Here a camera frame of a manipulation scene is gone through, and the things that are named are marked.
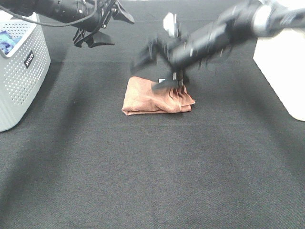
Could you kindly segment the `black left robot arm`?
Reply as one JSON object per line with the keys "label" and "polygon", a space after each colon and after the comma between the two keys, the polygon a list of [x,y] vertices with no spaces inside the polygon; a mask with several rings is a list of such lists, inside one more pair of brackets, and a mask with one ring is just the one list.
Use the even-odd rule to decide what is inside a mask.
{"label": "black left robot arm", "polygon": [[76,47],[85,42],[89,48],[114,45],[110,36],[100,32],[111,18],[134,24],[133,16],[118,0],[2,0],[0,7],[14,16],[29,17],[33,13],[59,21],[56,27],[74,26],[78,30],[73,37]]}

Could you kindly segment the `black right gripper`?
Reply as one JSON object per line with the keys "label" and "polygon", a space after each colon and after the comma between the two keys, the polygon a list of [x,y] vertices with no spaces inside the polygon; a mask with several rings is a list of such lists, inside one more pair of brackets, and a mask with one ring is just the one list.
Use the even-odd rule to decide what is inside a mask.
{"label": "black right gripper", "polygon": [[161,83],[152,84],[153,91],[163,88],[181,88],[190,82],[185,68],[191,65],[191,46],[189,36],[175,38],[170,42],[163,40],[161,37],[155,37],[149,40],[148,45],[135,56],[130,64],[131,73],[149,65],[157,64],[157,57],[170,67],[170,73]]}

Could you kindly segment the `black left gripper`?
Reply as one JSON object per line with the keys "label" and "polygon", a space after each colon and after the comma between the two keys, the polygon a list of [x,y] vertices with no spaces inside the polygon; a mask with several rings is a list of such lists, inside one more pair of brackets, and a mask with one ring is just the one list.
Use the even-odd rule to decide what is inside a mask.
{"label": "black left gripper", "polygon": [[117,21],[135,23],[133,16],[125,10],[118,0],[98,0],[97,11],[90,18],[74,25],[78,28],[73,37],[74,46],[82,47],[84,42],[89,48],[114,45],[115,43],[109,35],[100,32],[101,28],[107,27],[111,16]]}

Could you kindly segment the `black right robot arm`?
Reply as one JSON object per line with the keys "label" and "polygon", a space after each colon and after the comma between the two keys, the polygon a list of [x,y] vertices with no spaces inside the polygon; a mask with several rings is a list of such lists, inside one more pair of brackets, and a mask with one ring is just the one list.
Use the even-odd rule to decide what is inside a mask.
{"label": "black right robot arm", "polygon": [[288,8],[274,0],[249,0],[225,10],[215,21],[183,35],[177,15],[171,12],[163,18],[163,28],[172,38],[166,42],[160,37],[148,41],[147,46],[132,60],[130,70],[136,73],[161,56],[171,73],[160,83],[152,85],[154,91],[180,88],[188,82],[185,70],[202,61],[231,51],[248,40],[274,37],[286,28],[304,28],[304,8]]}

